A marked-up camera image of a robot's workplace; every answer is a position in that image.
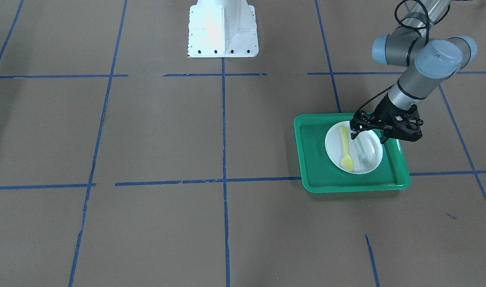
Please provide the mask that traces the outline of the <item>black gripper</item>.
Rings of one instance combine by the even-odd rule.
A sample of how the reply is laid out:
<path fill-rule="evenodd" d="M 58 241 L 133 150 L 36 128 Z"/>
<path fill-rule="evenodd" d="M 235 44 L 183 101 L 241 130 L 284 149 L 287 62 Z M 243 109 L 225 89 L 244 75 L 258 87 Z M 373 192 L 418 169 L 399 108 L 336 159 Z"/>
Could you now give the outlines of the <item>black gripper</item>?
<path fill-rule="evenodd" d="M 412 105 L 407 110 L 402 110 L 396 107 L 389 96 L 386 95 L 372 113 L 382 123 L 382 135 L 380 137 L 382 145 L 388 139 L 416 142 L 423 136 L 421 131 L 423 120 L 420 119 L 416 105 Z M 350 120 L 350 130 L 351 140 L 355 140 L 360 133 L 365 132 L 365 122 Z"/>

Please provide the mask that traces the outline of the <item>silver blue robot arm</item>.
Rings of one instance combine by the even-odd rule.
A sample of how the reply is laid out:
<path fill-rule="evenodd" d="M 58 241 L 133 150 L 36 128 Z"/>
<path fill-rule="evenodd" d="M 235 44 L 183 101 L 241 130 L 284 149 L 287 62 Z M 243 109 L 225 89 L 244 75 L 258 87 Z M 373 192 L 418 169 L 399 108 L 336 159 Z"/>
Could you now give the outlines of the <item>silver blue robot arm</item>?
<path fill-rule="evenodd" d="M 405 67 L 395 84 L 381 92 L 383 99 L 372 113 L 363 107 L 350 120 L 351 139 L 370 130 L 389 139 L 416 142 L 422 138 L 418 106 L 446 79 L 467 67 L 478 54 L 475 40 L 466 35 L 447 39 L 431 36 L 431 29 L 450 10 L 449 0 L 417 0 L 391 34 L 379 36 L 372 47 L 378 63 Z"/>

